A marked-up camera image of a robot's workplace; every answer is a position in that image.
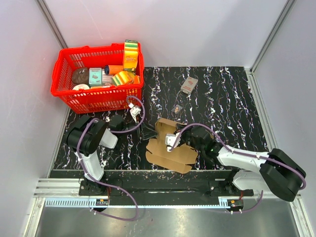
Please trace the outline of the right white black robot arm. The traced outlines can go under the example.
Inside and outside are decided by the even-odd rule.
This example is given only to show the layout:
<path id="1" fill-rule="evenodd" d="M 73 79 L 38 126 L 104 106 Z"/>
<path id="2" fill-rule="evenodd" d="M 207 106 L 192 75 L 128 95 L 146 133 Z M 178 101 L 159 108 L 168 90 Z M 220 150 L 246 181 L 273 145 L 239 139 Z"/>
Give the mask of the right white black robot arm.
<path id="1" fill-rule="evenodd" d="M 204 124 L 177 124 L 175 132 L 166 135 L 165 144 L 168 152 L 188 145 L 213 164 L 235 167 L 237 171 L 224 184 L 226 193 L 232 196 L 244 190 L 259 190 L 292 202 L 307 185 L 306 172 L 283 150 L 252 152 L 234 148 Z"/>

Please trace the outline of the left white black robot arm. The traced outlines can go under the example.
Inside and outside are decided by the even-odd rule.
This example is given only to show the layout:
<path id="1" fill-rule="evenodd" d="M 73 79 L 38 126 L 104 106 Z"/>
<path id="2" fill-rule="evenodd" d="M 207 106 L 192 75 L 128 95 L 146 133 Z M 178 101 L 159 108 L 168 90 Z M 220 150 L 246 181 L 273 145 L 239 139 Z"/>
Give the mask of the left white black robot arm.
<path id="1" fill-rule="evenodd" d="M 118 135 L 134 131 L 142 141 L 158 135 L 148 124 L 143 122 L 139 127 L 136 124 L 136 121 L 126 123 L 121 115 L 111 116 L 108 122 L 84 115 L 68 131 L 65 143 L 75 152 L 85 178 L 91 181 L 89 188 L 96 195 L 104 194 L 107 189 L 107 183 L 102 180 L 104 170 L 97 155 L 99 146 L 114 149 L 119 141 Z"/>

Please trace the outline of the brown cardboard box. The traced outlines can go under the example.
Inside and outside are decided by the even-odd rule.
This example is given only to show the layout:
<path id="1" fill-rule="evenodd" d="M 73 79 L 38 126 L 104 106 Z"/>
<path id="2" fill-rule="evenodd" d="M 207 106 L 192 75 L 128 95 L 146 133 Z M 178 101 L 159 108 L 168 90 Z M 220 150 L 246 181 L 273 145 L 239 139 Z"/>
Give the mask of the brown cardboard box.
<path id="1" fill-rule="evenodd" d="M 158 133 L 156 138 L 151 138 L 146 146 L 146 159 L 148 162 L 160 167 L 185 174 L 192 169 L 198 157 L 197 151 L 188 145 L 181 145 L 172 151 L 167 150 L 166 135 L 176 131 L 177 122 L 160 118 L 155 123 Z"/>

